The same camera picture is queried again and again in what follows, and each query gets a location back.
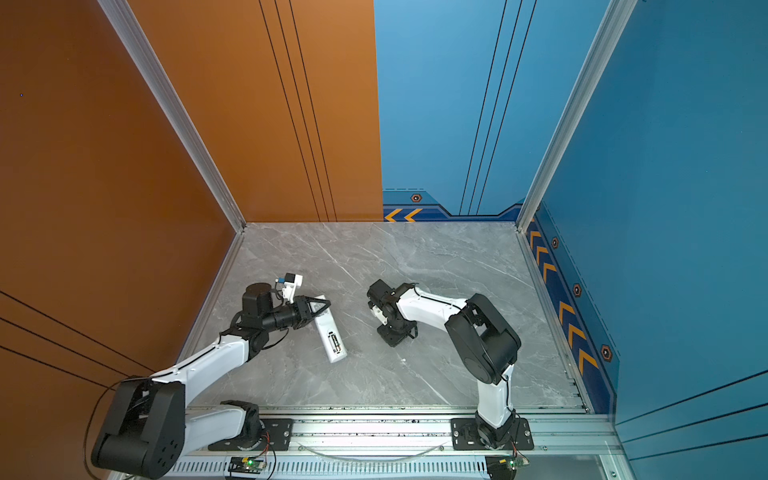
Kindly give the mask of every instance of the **blue panel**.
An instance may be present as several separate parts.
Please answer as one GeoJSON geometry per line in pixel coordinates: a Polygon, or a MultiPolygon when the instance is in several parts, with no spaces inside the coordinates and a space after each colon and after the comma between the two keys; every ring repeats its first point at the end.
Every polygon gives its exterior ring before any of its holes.
{"type": "MultiPolygon", "coordinates": [[[[549,216],[546,204],[541,203],[541,208],[536,213],[535,218],[537,226],[541,229],[541,234],[548,239],[547,245],[551,246],[551,242],[554,238],[557,238],[558,248],[550,249],[549,253],[555,258],[558,264],[560,274],[565,281],[566,290],[570,292],[573,290],[575,284],[582,285],[583,280],[579,277],[574,261],[568,252],[568,245],[562,240],[559,232],[554,228],[554,224],[549,216]]],[[[602,355],[598,355],[598,360],[603,366],[603,369],[610,380],[611,388],[615,391],[615,386],[618,384],[619,376],[619,363],[621,357],[614,345],[613,340],[607,333],[605,325],[602,323],[601,318],[595,309],[594,302],[588,290],[582,289],[582,294],[579,297],[573,298],[573,303],[578,311],[578,315],[584,324],[585,332],[589,335],[596,352],[602,353],[602,349],[607,346],[610,349],[610,361],[604,359],[602,355]]]]}
{"type": "Polygon", "coordinates": [[[375,1],[385,189],[427,190],[458,213],[503,7],[375,1]]]}
{"type": "Polygon", "coordinates": [[[540,223],[534,219],[526,232],[526,239],[531,248],[538,272],[547,287],[549,299],[562,325],[562,332],[571,347],[571,354],[579,368],[581,379],[587,388],[587,394],[592,401],[594,413],[613,415],[615,394],[606,375],[605,365],[600,357],[601,346],[595,345],[595,331],[588,329],[581,316],[581,308],[571,296],[570,288],[562,275],[562,266],[552,255],[551,238],[540,228],[540,223]]]}
{"type": "Polygon", "coordinates": [[[624,442],[623,445],[627,457],[632,459],[716,442],[728,442],[767,432],[768,407],[763,407],[653,435],[634,442],[624,442]]]}
{"type": "Polygon", "coordinates": [[[478,188],[486,176],[488,182],[479,213],[496,213],[510,196],[528,194],[607,6],[608,0],[537,2],[493,162],[486,155],[481,172],[478,188]]]}
{"type": "Polygon", "coordinates": [[[621,353],[618,421],[764,368],[766,18],[638,2],[545,196],[621,353]]]}
{"type": "Polygon", "coordinates": [[[765,478],[768,438],[746,440],[630,462],[638,479],[765,478]]]}
{"type": "Polygon", "coordinates": [[[523,198],[607,4],[376,0],[385,190],[426,190],[453,215],[523,198]]]}
{"type": "Polygon", "coordinates": [[[616,425],[616,432],[621,441],[626,442],[692,422],[728,415],[766,404],[768,402],[766,392],[768,392],[768,373],[616,425]]]}

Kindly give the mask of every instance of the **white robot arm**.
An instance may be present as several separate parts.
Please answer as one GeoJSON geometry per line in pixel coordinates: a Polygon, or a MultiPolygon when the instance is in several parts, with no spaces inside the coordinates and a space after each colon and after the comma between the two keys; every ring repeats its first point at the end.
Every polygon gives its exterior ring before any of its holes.
{"type": "Polygon", "coordinates": [[[469,299],[434,295],[414,283],[393,289],[383,280],[371,285],[368,298],[382,322],[377,331],[390,346],[416,338],[418,322],[451,336],[462,362],[478,380],[476,418],[482,443],[490,449],[506,444],[515,419],[511,375],[521,341],[490,300],[478,293],[469,299]]]}
{"type": "Polygon", "coordinates": [[[302,328],[330,306],[325,299],[294,297],[300,275],[288,273],[281,280],[288,298],[279,306],[273,305],[270,284],[249,285],[243,309],[216,342],[169,369],[121,382],[91,451],[93,465],[160,478],[185,453],[223,439],[244,450],[260,445],[264,425],[258,406],[228,401],[187,407],[221,376],[276,345],[265,346],[270,332],[302,328]]]}

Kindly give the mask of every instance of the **gray marble surface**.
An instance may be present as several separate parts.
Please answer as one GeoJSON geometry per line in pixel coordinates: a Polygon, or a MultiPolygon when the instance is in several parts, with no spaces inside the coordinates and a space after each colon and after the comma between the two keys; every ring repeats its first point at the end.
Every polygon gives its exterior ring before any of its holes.
{"type": "MultiPolygon", "coordinates": [[[[325,294],[348,356],[329,363],[314,324],[235,369],[194,405],[237,399],[262,406],[457,406],[475,408],[475,378],[449,336],[422,325],[392,348],[367,306],[371,283],[417,282],[467,298],[485,294],[522,339],[517,407],[581,407],[558,356],[511,223],[251,223],[197,349],[226,329],[245,287],[285,272],[304,275],[299,295],[325,294]]],[[[282,333],[273,333],[270,342],[282,333]]]]}

